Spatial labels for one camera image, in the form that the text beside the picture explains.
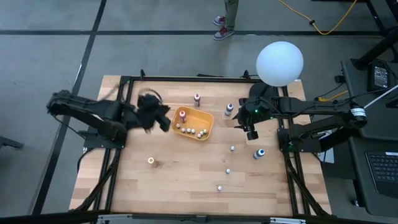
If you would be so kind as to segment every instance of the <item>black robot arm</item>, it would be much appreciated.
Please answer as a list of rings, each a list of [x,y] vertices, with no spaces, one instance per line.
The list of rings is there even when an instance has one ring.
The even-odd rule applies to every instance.
[[[133,128],[146,131],[157,121],[163,131],[168,131],[170,120],[165,116],[169,107],[153,95],[140,95],[137,107],[111,100],[91,100],[71,94],[67,90],[54,93],[47,104],[53,116],[69,115],[98,130],[99,136],[111,142],[125,142],[127,132]],[[87,137],[88,132],[80,131]]]
[[[338,128],[337,133],[341,134],[341,130],[347,133],[346,130],[357,130],[365,126],[367,122],[365,110],[349,101],[301,101],[291,97],[272,97],[271,100],[266,100],[261,96],[251,96],[239,99],[239,104],[241,107],[234,119],[238,119],[240,125],[235,128],[241,128],[248,132],[249,140],[258,138],[254,129],[254,124],[258,122],[273,118],[289,119],[301,114],[332,115],[332,117],[310,124],[292,124],[289,129],[279,129],[278,137],[281,149],[287,147],[290,148],[289,151],[318,152],[327,150],[325,147],[336,143],[336,135],[332,134],[320,142],[319,132]]]

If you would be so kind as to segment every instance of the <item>orange bowl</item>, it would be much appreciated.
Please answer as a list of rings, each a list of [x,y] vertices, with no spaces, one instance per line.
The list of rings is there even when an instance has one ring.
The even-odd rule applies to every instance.
[[[181,122],[180,111],[185,111],[187,116],[187,121],[185,123]],[[196,110],[186,106],[180,106],[175,110],[172,129],[175,133],[181,134],[185,137],[193,138],[196,140],[204,141],[209,138],[211,134],[211,129],[213,127],[214,117],[213,115],[206,113],[204,111]],[[182,133],[182,128],[190,128],[195,130],[195,134],[188,134],[187,132]],[[200,131],[206,129],[207,134],[204,134],[200,139],[197,137]]]

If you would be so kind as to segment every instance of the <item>yellow cable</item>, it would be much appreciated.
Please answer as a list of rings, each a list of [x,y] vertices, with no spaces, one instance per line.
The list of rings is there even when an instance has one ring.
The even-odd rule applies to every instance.
[[[294,9],[292,9],[288,4],[284,3],[282,0],[278,0],[278,1],[279,1],[280,3],[282,3],[282,4],[284,4],[286,7],[288,7],[291,11],[294,11],[294,12],[297,13],[298,15],[300,15],[300,16],[302,16],[302,17],[308,19],[310,22],[312,21],[311,18],[309,18],[308,16],[306,16],[306,15],[304,15],[304,14],[302,14],[302,13],[300,13],[300,12],[294,10]],[[315,23],[313,23],[312,25],[316,28],[316,30],[318,31],[318,33],[320,33],[321,35],[328,35],[328,34],[330,34],[330,33],[333,32],[338,26],[340,26],[340,24],[344,21],[344,19],[347,17],[347,15],[349,14],[349,12],[351,12],[351,10],[353,9],[353,7],[355,6],[356,1],[357,1],[357,0],[354,0],[354,3],[353,3],[353,4],[351,5],[351,7],[348,9],[348,11],[346,12],[346,14],[340,19],[340,21],[338,21],[338,23],[334,26],[334,28],[333,28],[331,31],[326,32],[326,33],[323,33],[323,32],[321,32],[321,31],[318,29],[318,27],[317,27],[317,25],[315,25]]]
[[[323,98],[323,97],[318,97],[318,101],[320,101],[320,102],[331,101],[331,100],[334,100],[335,98],[337,98],[337,97],[339,97],[339,96],[341,96],[341,95],[344,95],[344,94],[346,94],[346,93],[348,93],[348,90],[343,91],[343,92],[341,92],[341,93],[339,93],[339,94],[337,94],[337,95],[335,95],[335,96],[332,96],[332,97],[329,98],[329,99],[326,99],[326,98]]]

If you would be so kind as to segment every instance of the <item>white lamp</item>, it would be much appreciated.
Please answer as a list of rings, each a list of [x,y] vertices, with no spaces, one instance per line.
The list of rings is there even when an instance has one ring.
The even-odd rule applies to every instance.
[[[252,86],[249,95],[277,96],[270,86],[286,86],[296,80],[303,70],[303,55],[294,44],[284,41],[274,42],[259,54],[256,70],[264,83]]]

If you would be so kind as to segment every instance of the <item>keyboard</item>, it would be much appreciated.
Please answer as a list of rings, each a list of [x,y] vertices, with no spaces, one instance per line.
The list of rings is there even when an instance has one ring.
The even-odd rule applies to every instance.
[[[398,152],[367,152],[366,159],[376,190],[380,194],[398,198]]]

